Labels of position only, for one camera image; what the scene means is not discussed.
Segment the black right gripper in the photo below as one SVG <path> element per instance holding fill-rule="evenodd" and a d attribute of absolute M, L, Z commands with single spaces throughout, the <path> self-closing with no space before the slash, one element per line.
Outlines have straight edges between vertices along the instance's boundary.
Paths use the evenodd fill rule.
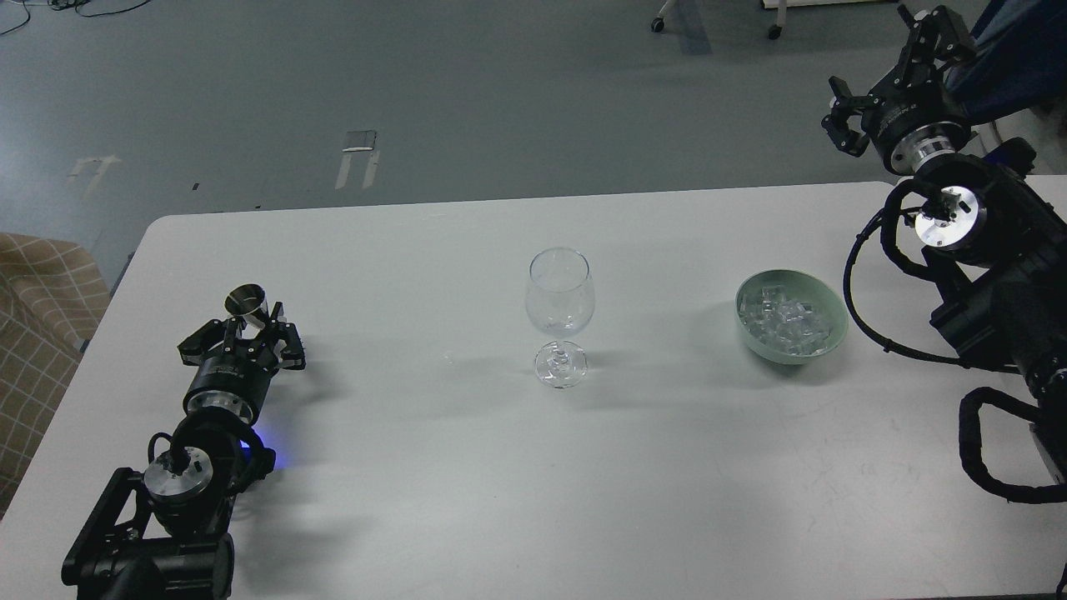
<path fill-rule="evenodd" d="M 896 68 L 866 95 L 854 95 L 843 78 L 829 77 L 832 99 L 822 127 L 838 151 L 853 157 L 864 155 L 870 140 L 883 167 L 904 176 L 933 153 L 956 152 L 970 141 L 971 125 L 941 72 L 975 60 L 976 44 L 964 18 L 945 5 L 918 14 L 899 4 L 896 12 L 909 30 Z M 864 115 L 864 132 L 849 125 L 858 115 Z"/>

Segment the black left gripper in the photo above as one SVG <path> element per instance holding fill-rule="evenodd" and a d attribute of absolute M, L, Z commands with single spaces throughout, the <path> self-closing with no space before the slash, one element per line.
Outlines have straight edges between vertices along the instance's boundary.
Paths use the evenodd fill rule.
<path fill-rule="evenodd" d="M 238 342 L 242 319 L 210 319 L 184 338 L 177 351 L 186 366 L 197 369 L 184 395 L 184 413 L 221 408 L 244 424 L 262 414 L 272 378 L 278 372 L 304 372 L 308 360 L 296 323 L 274 304 L 264 326 L 264 347 Z"/>

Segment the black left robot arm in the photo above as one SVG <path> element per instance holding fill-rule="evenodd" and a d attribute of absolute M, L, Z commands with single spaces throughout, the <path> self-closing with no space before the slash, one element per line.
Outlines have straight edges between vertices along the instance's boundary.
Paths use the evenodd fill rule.
<path fill-rule="evenodd" d="M 236 500 L 277 465 L 255 432 L 272 379 L 306 365 L 283 304 L 226 301 L 228 318 L 178 345 L 195 376 L 184 419 L 148 442 L 148 463 L 114 471 L 65 556 L 80 599 L 226 599 Z"/>

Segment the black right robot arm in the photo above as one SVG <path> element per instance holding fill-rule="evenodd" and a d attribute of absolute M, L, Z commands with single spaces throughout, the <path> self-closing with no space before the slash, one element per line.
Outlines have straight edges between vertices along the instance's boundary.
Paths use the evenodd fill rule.
<path fill-rule="evenodd" d="M 859 329 L 888 353 L 914 360 L 1018 373 L 1034 402 L 980 386 L 958 410 L 965 474 L 1012 503 L 1064 501 L 1064 221 L 1025 181 L 1036 152 L 1021 137 L 983 157 L 964 153 L 977 119 L 947 90 L 944 73 L 974 60 L 975 42 L 945 5 L 914 14 L 896 7 L 908 29 L 896 64 L 854 94 L 838 77 L 822 127 L 854 157 L 873 147 L 899 183 L 856 237 L 843 277 L 844 301 Z M 930 322 L 955 349 L 934 356 L 876 332 L 854 305 L 853 268 L 870 236 L 907 274 L 936 285 L 942 303 Z M 1029 423 L 1053 478 L 1031 487 L 999 481 L 984 463 L 980 410 L 992 406 Z"/>

